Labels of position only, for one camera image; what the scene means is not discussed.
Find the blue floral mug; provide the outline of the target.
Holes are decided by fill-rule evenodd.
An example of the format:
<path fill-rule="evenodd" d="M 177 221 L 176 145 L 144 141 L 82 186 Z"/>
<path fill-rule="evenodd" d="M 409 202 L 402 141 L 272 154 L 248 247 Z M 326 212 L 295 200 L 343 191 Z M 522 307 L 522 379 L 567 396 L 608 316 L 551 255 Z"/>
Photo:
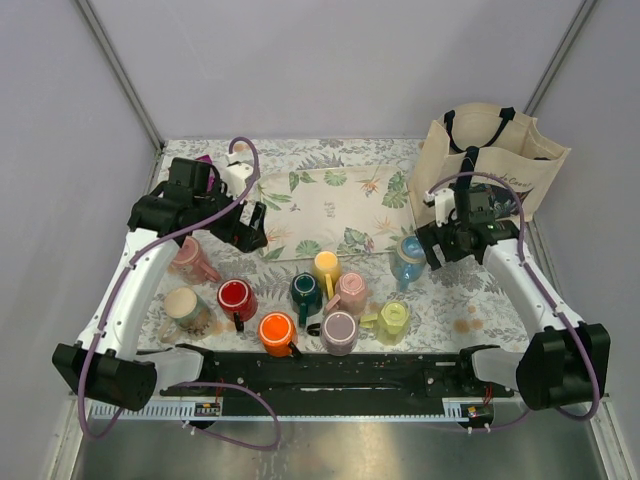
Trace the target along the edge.
<path fill-rule="evenodd" d="M 390 269 L 396 279 L 397 289 L 406 291 L 411 283 L 422 276 L 426 263 L 425 252 L 414 234 L 400 238 L 390 260 Z"/>

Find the light green mug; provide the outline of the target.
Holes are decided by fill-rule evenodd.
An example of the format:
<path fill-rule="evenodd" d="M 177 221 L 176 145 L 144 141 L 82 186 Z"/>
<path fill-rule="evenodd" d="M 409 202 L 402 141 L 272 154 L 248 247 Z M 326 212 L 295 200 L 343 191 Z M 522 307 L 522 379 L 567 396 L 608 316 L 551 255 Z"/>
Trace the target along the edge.
<path fill-rule="evenodd" d="M 386 302 L 377 313 L 363 315 L 359 324 L 376 332 L 376 339 L 383 345 L 393 346 L 402 341 L 408 331 L 410 309 L 400 301 Z"/>

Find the pink faceted mug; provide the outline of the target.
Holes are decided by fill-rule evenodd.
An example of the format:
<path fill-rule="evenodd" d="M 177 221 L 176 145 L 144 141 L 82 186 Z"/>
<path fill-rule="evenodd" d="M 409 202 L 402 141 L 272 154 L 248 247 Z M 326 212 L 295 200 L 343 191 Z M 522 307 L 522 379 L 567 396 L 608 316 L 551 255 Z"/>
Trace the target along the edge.
<path fill-rule="evenodd" d="M 325 306 L 324 314 L 344 311 L 354 318 L 359 317 L 365 310 L 368 292 L 367 283 L 361 274 L 344 273 L 336 283 L 335 294 Z"/>

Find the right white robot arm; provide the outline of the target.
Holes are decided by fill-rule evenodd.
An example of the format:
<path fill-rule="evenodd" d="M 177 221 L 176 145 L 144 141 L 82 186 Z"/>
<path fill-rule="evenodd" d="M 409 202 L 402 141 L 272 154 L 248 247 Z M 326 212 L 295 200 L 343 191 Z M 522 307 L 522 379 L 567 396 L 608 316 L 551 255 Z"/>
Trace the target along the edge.
<path fill-rule="evenodd" d="M 461 351 L 455 383 L 475 396 L 490 383 L 520 394 L 531 410 L 590 403 L 604 394 L 610 336 L 601 324 L 588 324 L 544 278 L 511 220 L 498 220 L 482 189 L 426 193 L 434 219 L 415 234 L 432 270 L 474 258 L 504 290 L 522 321 L 529 343 L 522 353 L 495 345 Z"/>

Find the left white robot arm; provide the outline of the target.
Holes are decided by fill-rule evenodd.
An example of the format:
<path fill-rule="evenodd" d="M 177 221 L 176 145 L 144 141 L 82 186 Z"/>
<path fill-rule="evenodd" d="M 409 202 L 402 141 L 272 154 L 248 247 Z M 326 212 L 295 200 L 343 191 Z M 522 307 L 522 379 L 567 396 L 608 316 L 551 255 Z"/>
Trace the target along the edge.
<path fill-rule="evenodd" d="M 52 356 L 80 400 L 139 411 L 153 395 L 179 384 L 196 395 L 216 386 L 215 368 L 194 347 L 138 352 L 156 289 L 187 236 L 207 230 L 243 253 L 267 243 L 264 203 L 257 202 L 243 223 L 244 198 L 228 195 L 223 185 L 212 192 L 206 186 L 199 174 L 178 174 L 134 204 L 119 264 L 93 318 L 73 344 L 59 344 Z"/>

